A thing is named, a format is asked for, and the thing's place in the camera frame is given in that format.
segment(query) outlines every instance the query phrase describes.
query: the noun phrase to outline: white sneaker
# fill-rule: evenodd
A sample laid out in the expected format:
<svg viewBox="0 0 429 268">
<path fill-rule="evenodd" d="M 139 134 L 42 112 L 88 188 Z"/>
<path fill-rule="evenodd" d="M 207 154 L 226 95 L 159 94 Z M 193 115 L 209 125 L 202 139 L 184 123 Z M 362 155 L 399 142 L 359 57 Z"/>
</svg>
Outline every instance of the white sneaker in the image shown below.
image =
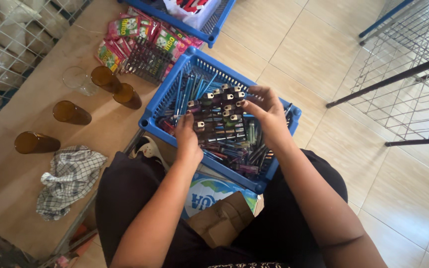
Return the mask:
<svg viewBox="0 0 429 268">
<path fill-rule="evenodd" d="M 135 158 L 138 152 L 142 152 L 143 155 L 147 158 L 155 157 L 155 160 L 163 165 L 165 171 L 168 171 L 170 167 L 163 159 L 162 155 L 160 154 L 160 151 L 158 150 L 158 146 L 153 141 L 153 139 L 148 136 L 143 136 L 143 138 L 146 138 L 148 140 L 148 143 L 143 144 L 137 151 L 135 151 L 136 149 L 134 149 L 130 154 L 130 157 Z"/>
</svg>

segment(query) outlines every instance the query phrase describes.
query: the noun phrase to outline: person's left hand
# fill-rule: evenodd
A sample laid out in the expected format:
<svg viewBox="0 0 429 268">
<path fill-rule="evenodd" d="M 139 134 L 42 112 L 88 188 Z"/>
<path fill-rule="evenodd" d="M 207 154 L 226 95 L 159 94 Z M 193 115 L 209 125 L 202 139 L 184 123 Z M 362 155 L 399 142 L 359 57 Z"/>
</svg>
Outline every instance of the person's left hand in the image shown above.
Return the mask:
<svg viewBox="0 0 429 268">
<path fill-rule="evenodd" d="M 193 130 L 193 123 L 194 117 L 189 110 L 178 121 L 175 129 L 175 137 L 178 144 L 176 160 L 198 166 L 203 158 L 203 151 L 198 146 L 198 137 Z"/>
</svg>

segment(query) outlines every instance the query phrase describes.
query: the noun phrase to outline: black pants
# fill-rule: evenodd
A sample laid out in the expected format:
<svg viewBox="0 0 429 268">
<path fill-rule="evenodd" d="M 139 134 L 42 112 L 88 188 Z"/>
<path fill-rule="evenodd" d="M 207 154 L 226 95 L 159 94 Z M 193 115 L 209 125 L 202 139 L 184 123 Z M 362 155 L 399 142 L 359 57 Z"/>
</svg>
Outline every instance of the black pants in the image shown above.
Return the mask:
<svg viewBox="0 0 429 268">
<path fill-rule="evenodd" d="M 312 151 L 303 150 L 317 171 L 347 202 L 342 176 Z M 122 235 L 164 178 L 164 168 L 139 153 L 129 159 L 118 152 L 100 181 L 95 212 L 102 249 L 110 265 Z M 277 261 L 291 267 L 324 267 L 312 233 L 280 169 L 264 192 L 265 207 L 230 247 L 211 249 L 179 220 L 164 267 Z"/>
</svg>

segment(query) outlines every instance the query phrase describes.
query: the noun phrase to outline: sneaker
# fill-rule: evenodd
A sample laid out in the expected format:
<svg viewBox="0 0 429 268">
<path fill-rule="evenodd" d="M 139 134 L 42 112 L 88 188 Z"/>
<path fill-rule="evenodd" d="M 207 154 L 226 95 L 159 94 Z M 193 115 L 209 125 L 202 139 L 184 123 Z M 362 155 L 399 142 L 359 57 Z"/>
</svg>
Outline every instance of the sneaker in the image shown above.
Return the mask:
<svg viewBox="0 0 429 268">
<path fill-rule="evenodd" d="M 155 161 L 162 164 L 165 168 L 165 171 L 168 171 L 170 169 L 170 167 L 167 165 L 162 155 L 160 154 L 158 146 L 152 140 L 152 138 L 148 136 L 141 137 L 140 141 L 135 146 L 135 149 L 132 151 L 132 153 L 130 153 L 130 158 L 135 158 L 138 152 L 142 152 L 143 155 L 147 158 L 155 157 Z"/>
</svg>

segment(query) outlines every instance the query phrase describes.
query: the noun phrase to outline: hand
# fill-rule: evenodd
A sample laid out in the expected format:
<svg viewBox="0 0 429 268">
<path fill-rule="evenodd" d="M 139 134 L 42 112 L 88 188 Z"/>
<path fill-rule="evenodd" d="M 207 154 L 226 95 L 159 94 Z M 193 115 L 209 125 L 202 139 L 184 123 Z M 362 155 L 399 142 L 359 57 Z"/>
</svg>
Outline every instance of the hand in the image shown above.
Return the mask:
<svg viewBox="0 0 429 268">
<path fill-rule="evenodd" d="M 277 150 L 293 142 L 287 128 L 284 107 L 276 93 L 269 87 L 251 86 L 248 93 L 253 96 L 242 101 L 242 107 L 247 113 L 254 115 L 261 123 L 264 132 L 264 143 L 276 153 Z"/>
<path fill-rule="evenodd" d="M 175 129 L 176 142 L 178 150 L 176 151 L 176 160 L 181 160 L 196 167 L 203 158 L 203 151 L 198 146 L 198 137 L 193 130 L 194 117 L 188 110 L 178 121 Z"/>
</svg>

